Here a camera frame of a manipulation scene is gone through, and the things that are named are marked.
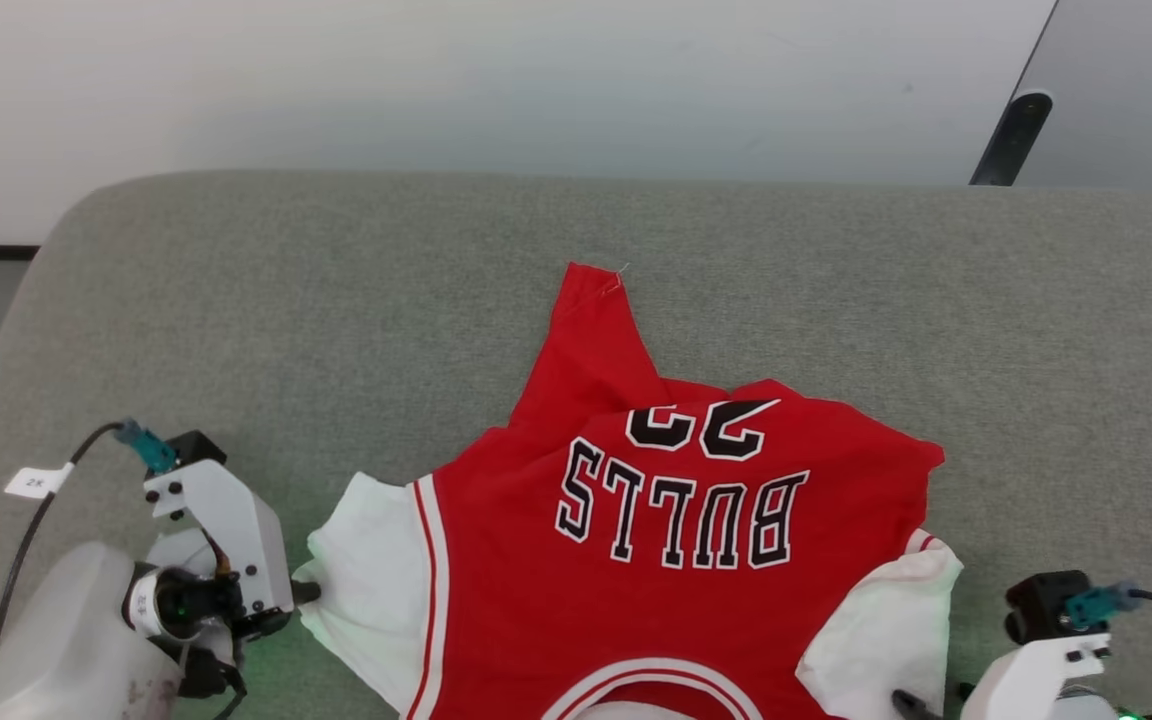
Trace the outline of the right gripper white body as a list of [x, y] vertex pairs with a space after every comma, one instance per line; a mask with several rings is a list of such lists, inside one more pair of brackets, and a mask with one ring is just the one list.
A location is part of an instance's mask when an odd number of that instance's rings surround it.
[[961, 720], [1142, 720], [1078, 680], [1101, 674], [1111, 634], [1034, 641], [993, 661]]

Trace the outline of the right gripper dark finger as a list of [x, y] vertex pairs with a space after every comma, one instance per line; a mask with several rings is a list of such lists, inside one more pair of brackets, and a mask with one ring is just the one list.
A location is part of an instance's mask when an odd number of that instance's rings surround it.
[[927, 702], [902, 689], [890, 694], [890, 703], [901, 720], [945, 720]]

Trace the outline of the light grey door panel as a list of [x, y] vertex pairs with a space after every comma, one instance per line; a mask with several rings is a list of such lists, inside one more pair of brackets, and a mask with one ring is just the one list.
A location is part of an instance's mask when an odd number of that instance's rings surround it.
[[1152, 0], [1060, 0], [1029, 88], [1053, 109], [1014, 185], [1152, 191]]

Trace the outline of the black cylindrical door post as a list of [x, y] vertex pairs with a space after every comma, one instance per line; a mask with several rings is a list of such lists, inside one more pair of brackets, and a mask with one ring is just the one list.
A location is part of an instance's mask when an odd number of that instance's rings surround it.
[[969, 184], [1000, 187], [1014, 184], [1052, 108], [1052, 97], [1046, 92], [1034, 91], [1016, 96], [1001, 115]]

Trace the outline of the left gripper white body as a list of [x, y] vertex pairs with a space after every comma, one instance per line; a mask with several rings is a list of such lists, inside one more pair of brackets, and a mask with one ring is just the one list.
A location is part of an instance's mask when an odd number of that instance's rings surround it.
[[212, 458], [143, 482], [156, 518], [195, 526], [162, 536], [132, 583], [126, 619], [147, 638], [197, 643], [227, 632], [247, 643], [291, 620], [291, 571], [275, 511]]

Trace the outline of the grey door frame strip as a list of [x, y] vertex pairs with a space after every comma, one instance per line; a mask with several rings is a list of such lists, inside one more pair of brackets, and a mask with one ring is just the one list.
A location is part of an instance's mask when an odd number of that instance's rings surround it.
[[[1041, 45], [1043, 45], [1044, 36], [1046, 36], [1048, 33], [1048, 28], [1051, 26], [1052, 18], [1055, 17], [1056, 10], [1059, 9], [1059, 5], [1060, 5], [1060, 0], [1052, 0], [1052, 5], [1051, 5], [1051, 8], [1049, 8], [1049, 10], [1047, 13], [1047, 17], [1044, 18], [1043, 26], [1041, 26], [1041, 29], [1039, 29], [1039, 33], [1037, 36], [1037, 40], [1034, 41], [1033, 50], [1029, 51], [1029, 55], [1024, 60], [1024, 65], [1021, 65], [1021, 71], [1020, 71], [1018, 81], [1016, 81], [1015, 86], [1011, 88], [1011, 94], [1009, 97], [1009, 100], [1007, 100], [1005, 109], [1007, 108], [1007, 105], [1009, 105], [1011, 103], [1011, 100], [1014, 100], [1015, 97], [1020, 96], [1020, 94], [1029, 94], [1029, 92], [1041, 91], [1041, 92], [1046, 92], [1046, 94], [1049, 94], [1052, 97], [1051, 92], [1047, 91], [1047, 90], [1043, 90], [1043, 88], [1029, 88], [1029, 90], [1026, 90], [1026, 77], [1028, 77], [1028, 74], [1029, 74], [1029, 70], [1030, 70], [1030, 65], [1033, 63], [1033, 61], [1034, 61], [1034, 59], [1036, 59], [1036, 56], [1038, 54], [1039, 47], [1041, 47]], [[1002, 114], [1005, 114], [1005, 109], [1002, 109], [1002, 113], [1000, 114], [1000, 118], [1001, 118]]]

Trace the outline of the red and white Bulls jersey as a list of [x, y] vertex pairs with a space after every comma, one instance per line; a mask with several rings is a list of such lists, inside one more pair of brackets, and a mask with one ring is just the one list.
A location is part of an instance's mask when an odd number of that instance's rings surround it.
[[620, 274], [571, 264], [503, 427], [408, 486], [353, 477], [302, 623], [401, 720], [937, 714], [943, 461], [782, 382], [664, 377]]

